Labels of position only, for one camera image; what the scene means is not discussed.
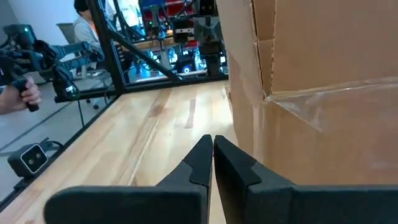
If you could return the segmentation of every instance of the cardboard box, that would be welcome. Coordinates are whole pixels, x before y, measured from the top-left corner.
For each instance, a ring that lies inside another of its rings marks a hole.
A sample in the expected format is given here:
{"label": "cardboard box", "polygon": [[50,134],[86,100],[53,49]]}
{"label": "cardboard box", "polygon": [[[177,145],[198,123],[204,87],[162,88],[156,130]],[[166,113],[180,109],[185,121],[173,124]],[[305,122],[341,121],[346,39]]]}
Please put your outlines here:
{"label": "cardboard box", "polygon": [[239,146],[298,184],[398,183],[398,2],[217,0]]}

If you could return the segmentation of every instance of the handle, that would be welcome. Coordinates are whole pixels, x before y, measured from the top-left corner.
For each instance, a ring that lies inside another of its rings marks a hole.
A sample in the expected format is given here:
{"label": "handle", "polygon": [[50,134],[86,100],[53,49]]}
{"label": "handle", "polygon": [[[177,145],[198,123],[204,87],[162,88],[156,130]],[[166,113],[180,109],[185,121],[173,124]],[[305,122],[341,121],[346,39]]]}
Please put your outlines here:
{"label": "handle", "polygon": [[[22,88],[19,89],[19,93],[22,93],[22,92],[24,92],[26,90],[27,90],[27,88],[26,88],[25,83],[24,83]],[[39,110],[39,106],[38,105],[32,105],[32,104],[29,104],[29,103],[25,103],[25,105],[26,105],[27,109],[30,112],[35,112],[35,111]]]}

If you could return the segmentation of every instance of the white wall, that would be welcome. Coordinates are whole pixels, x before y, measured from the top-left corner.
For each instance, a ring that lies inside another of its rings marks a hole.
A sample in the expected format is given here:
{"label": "white wall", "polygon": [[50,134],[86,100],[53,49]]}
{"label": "white wall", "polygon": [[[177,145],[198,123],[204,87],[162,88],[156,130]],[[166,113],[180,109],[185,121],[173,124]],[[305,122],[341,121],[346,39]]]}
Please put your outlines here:
{"label": "white wall", "polygon": [[7,35],[2,31],[2,27],[9,24],[18,24],[18,19],[11,9],[7,0],[0,0],[0,44],[6,41]]}
{"label": "white wall", "polygon": [[53,45],[68,44],[56,24],[73,22],[77,18],[74,0],[8,1],[18,21],[21,24],[30,24],[38,39]]}

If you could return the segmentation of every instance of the wooden tabletop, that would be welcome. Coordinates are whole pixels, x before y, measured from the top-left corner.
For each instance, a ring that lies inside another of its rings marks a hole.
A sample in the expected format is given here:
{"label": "wooden tabletop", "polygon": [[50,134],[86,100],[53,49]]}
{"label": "wooden tabletop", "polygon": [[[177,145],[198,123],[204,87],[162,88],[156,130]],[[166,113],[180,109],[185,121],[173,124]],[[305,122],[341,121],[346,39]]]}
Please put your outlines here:
{"label": "wooden tabletop", "polygon": [[[0,223],[44,223],[47,199],[71,186],[156,185],[204,134],[236,142],[227,85],[213,82],[121,96],[0,213]],[[210,223],[223,224],[216,180],[212,183]]]}

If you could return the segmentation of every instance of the person's hand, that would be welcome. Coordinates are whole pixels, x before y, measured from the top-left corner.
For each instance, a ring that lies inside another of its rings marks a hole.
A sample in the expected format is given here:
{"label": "person's hand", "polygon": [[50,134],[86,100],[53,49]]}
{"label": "person's hand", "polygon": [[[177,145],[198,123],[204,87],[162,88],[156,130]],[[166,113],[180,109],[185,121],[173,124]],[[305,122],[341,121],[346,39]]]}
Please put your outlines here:
{"label": "person's hand", "polygon": [[6,86],[1,94],[3,103],[10,111],[21,111],[26,109],[26,104],[37,105],[41,99],[40,91],[34,84],[33,78],[27,78],[25,84],[27,90],[19,94],[19,91],[13,86]]}

